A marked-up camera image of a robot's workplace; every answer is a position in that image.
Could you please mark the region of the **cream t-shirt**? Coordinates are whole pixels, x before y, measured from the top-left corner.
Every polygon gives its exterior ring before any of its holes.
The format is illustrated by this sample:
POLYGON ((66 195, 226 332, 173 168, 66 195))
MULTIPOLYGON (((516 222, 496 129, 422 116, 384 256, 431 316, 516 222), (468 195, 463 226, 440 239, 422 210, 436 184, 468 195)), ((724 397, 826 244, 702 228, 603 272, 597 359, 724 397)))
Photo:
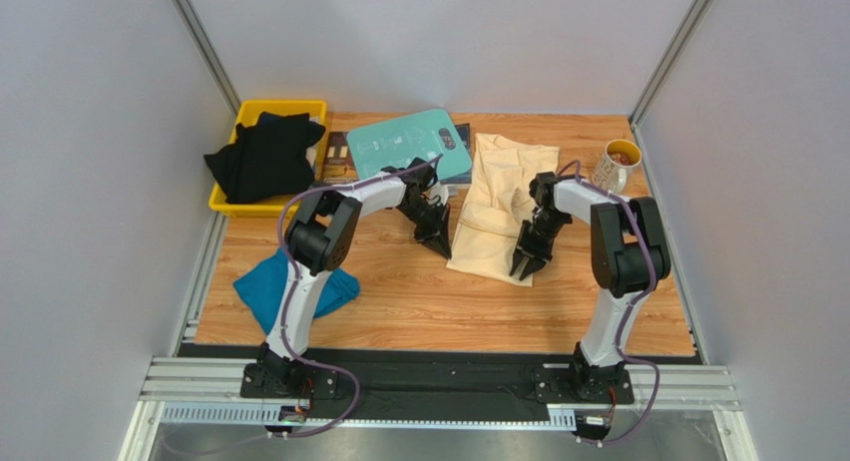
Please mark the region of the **cream t-shirt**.
POLYGON ((478 133, 469 187, 452 241, 451 270, 531 287, 533 278, 510 274, 522 222, 536 206, 529 184, 554 171, 560 149, 527 145, 504 136, 478 133))

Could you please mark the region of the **blue t-shirt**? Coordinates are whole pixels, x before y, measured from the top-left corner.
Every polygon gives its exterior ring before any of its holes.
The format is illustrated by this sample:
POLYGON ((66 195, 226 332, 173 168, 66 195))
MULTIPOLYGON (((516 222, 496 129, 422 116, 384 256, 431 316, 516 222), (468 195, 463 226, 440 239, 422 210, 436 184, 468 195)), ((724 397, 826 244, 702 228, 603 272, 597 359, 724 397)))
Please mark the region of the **blue t-shirt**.
MULTIPOLYGON (((241 301, 250 309, 265 334, 274 326, 288 276, 288 261, 279 248, 233 284, 241 301)), ((360 294, 359 281, 341 268, 329 277, 319 297, 314 318, 326 316, 360 294)))

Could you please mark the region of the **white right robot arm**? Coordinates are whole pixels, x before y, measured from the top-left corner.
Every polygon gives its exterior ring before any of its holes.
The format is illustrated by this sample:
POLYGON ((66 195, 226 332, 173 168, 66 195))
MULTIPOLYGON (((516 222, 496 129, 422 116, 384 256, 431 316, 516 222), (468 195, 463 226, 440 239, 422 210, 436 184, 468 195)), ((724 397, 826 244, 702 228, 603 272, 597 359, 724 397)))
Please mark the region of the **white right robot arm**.
POLYGON ((536 175, 530 183, 535 204, 521 224, 510 274, 526 279, 553 257, 563 226, 580 220, 591 229, 591 265, 600 289, 591 325, 578 343, 572 366, 581 386, 622 381, 624 344, 639 308, 660 280, 669 276, 671 257, 660 212, 652 197, 628 198, 583 178, 536 175))

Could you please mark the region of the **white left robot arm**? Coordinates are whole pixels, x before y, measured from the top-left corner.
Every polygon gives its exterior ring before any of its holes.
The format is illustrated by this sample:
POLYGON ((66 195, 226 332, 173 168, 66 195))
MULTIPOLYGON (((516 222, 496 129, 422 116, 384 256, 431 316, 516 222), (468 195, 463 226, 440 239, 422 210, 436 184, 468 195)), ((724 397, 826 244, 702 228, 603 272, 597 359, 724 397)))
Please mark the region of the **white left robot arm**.
POLYGON ((288 264, 286 288, 256 362, 287 385, 303 376, 303 354, 320 295, 345 261, 361 218, 397 210, 414 224, 417 243, 446 259, 452 256, 448 192, 428 163, 404 170, 385 168, 353 184, 319 182, 297 200, 297 211, 281 239, 288 264))

